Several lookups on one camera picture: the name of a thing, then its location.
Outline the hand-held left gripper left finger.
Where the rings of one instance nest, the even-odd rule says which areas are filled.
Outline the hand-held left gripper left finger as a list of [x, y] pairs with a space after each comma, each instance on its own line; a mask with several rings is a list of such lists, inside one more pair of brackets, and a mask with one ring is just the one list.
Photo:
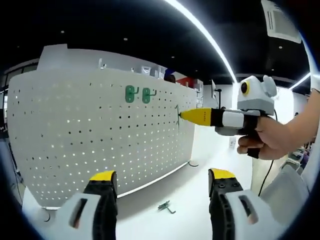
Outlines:
[[118, 215], [117, 172], [93, 175], [57, 211], [57, 227], [68, 240], [115, 240]]

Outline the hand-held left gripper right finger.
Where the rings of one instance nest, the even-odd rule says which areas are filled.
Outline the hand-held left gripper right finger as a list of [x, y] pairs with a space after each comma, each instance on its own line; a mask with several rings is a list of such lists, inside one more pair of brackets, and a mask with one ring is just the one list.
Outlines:
[[269, 206], [243, 190], [227, 170], [208, 170], [209, 213], [213, 240], [272, 240], [275, 221]]

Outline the person's right hand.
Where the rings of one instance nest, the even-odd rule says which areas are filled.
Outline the person's right hand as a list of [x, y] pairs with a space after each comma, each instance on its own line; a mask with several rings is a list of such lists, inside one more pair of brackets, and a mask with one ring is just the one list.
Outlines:
[[258, 152], [256, 159], [277, 160], [295, 148], [288, 126], [270, 117], [260, 117], [255, 132], [259, 138], [247, 135], [238, 140], [239, 154], [249, 155], [255, 151]]

